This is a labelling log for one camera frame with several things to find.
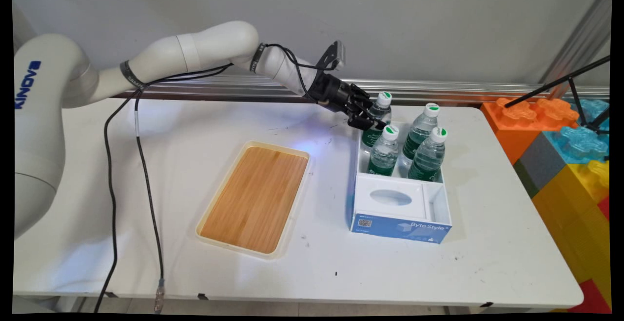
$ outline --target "yellow building block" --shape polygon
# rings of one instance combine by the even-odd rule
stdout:
[[[609,195],[609,161],[589,161],[587,164],[570,164],[570,169],[595,201]]]
[[[565,227],[562,233],[611,307],[609,221],[596,206]]]
[[[559,252],[564,257],[565,262],[568,264],[570,271],[574,275],[574,279],[578,283],[582,283],[591,278],[589,272],[584,268],[579,255],[571,247],[568,239],[564,235],[563,231],[557,224],[552,212],[546,206],[544,202],[544,196],[540,196],[538,193],[533,197],[533,203],[535,204],[535,208],[537,208],[537,212],[539,212],[546,228],[548,228],[548,232],[552,236],[553,241],[557,244],[557,248],[559,248]]]
[[[560,228],[569,225],[598,203],[587,192],[570,165],[564,166],[533,198],[536,197],[552,212]]]

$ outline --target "cable connector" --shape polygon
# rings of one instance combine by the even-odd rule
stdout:
[[[158,288],[156,288],[156,301],[154,301],[154,314],[160,314],[165,304],[165,279],[158,280]]]

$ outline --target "white robotic arm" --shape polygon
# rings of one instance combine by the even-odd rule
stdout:
[[[341,63],[334,43],[317,67]],[[229,60],[245,70],[270,77],[299,96],[306,94],[294,63],[279,47],[259,45],[254,26],[230,21],[195,34],[155,41],[122,67],[97,71],[73,40],[58,34],[31,39],[14,57],[15,92],[15,228],[18,238],[49,209],[65,164],[61,108],[80,107],[115,96],[144,83],[205,70]],[[310,65],[297,58],[297,62]],[[349,124],[381,128],[366,112],[366,92],[315,68],[299,67],[306,90],[322,106],[342,111]]]

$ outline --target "qr code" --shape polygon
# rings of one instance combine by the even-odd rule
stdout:
[[[370,227],[372,225],[372,220],[358,220],[357,225],[362,227]]]

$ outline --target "tissue box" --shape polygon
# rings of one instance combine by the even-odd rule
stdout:
[[[399,128],[401,149],[411,123],[393,121],[392,125]],[[370,155],[361,143],[357,158],[352,232],[438,244],[443,241],[452,223],[442,171],[433,182],[405,178],[408,169],[399,164],[392,176],[367,174]]]

